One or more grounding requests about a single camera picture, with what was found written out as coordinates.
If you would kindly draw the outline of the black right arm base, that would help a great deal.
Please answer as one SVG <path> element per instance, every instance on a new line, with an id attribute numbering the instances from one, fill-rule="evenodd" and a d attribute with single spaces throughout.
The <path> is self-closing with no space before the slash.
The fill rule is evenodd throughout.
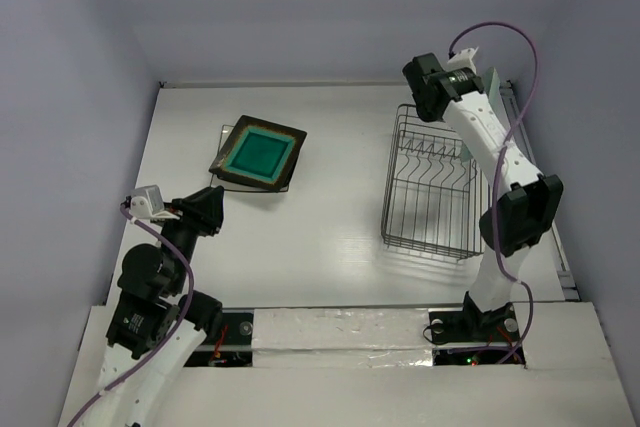
<path id="1" fill-rule="evenodd" d="M 499 340 L 514 342 L 520 339 L 520 334 L 511 302 L 484 312 L 466 293 L 461 307 L 429 313 L 423 337 L 432 345 L 441 346 L 449 343 L 488 344 Z"/>

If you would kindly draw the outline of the pale green glass plate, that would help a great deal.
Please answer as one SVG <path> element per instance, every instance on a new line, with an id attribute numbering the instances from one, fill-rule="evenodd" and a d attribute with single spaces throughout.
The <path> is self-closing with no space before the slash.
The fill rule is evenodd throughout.
<path id="1" fill-rule="evenodd" d="M 501 105 L 500 96 L 500 79 L 495 67 L 487 68 L 481 75 L 481 80 L 485 87 L 485 93 L 487 94 L 489 104 L 495 114 L 498 113 L 498 107 Z M 462 162 L 469 162 L 473 158 L 470 150 L 465 143 L 462 144 L 460 160 Z"/>

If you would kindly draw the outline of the white square plate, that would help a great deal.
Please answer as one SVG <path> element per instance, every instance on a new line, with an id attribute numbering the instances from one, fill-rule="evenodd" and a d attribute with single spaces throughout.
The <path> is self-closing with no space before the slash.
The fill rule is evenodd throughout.
<path id="1" fill-rule="evenodd" d="M 224 146 L 227 138 L 229 137 L 229 135 L 233 131 L 233 129 L 234 129 L 234 125 L 230 125 L 230 124 L 223 124 L 222 125 L 221 131 L 220 131 L 220 136 L 219 136 L 216 155 L 219 155 L 222 152 L 223 146 Z M 250 185 L 246 185 L 246 184 L 243 184 L 243 183 L 230 181 L 230 180 L 227 180 L 227 179 L 224 179 L 224 178 L 220 177 L 217 174 L 211 174 L 210 185 L 212 187 L 221 185 L 221 186 L 223 186 L 225 188 L 226 191 L 235 192 L 235 193 L 266 193 L 266 194 L 273 194 L 273 191 L 269 191 L 269 190 L 267 190 L 267 189 L 265 189 L 263 187 L 255 187 L 255 186 L 250 186 Z"/>

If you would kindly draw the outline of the black square plate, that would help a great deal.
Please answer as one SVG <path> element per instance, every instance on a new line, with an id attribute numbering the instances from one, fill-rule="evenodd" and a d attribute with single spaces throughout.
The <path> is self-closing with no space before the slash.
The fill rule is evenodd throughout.
<path id="1" fill-rule="evenodd" d="M 293 162 L 299 158 L 306 137 L 306 131 L 242 115 L 209 172 L 279 192 Z"/>

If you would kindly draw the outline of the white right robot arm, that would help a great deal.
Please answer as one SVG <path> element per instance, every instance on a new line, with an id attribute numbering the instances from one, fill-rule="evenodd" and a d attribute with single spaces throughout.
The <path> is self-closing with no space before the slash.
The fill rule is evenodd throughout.
<path id="1" fill-rule="evenodd" d="M 467 49 L 443 67 L 435 54 L 423 54 L 402 73 L 419 118 L 453 129 L 491 184 L 490 207 L 479 221 L 486 249 L 467 292 L 474 306 L 460 315 L 462 331 L 482 339 L 496 328 L 494 311 L 510 301 L 522 264 L 551 229 L 564 186 L 528 160 L 500 122 L 474 55 Z"/>

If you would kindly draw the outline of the white foam front block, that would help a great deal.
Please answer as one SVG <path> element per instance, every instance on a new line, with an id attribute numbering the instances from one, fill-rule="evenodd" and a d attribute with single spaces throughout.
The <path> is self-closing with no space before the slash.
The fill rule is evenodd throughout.
<path id="1" fill-rule="evenodd" d="M 428 311 L 415 308 L 259 309 L 252 365 L 257 368 L 430 367 L 422 335 Z"/>

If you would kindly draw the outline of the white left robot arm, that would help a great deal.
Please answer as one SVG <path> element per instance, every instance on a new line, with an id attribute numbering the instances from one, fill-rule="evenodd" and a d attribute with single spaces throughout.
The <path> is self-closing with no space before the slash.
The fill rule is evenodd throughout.
<path id="1" fill-rule="evenodd" d="M 166 202 L 151 185 L 122 203 L 125 218 L 155 241 L 122 259 L 97 392 L 78 425 L 151 425 L 191 354 L 223 334 L 222 304 L 196 291 L 191 259 L 199 238 L 219 233 L 224 193 L 205 187 Z"/>

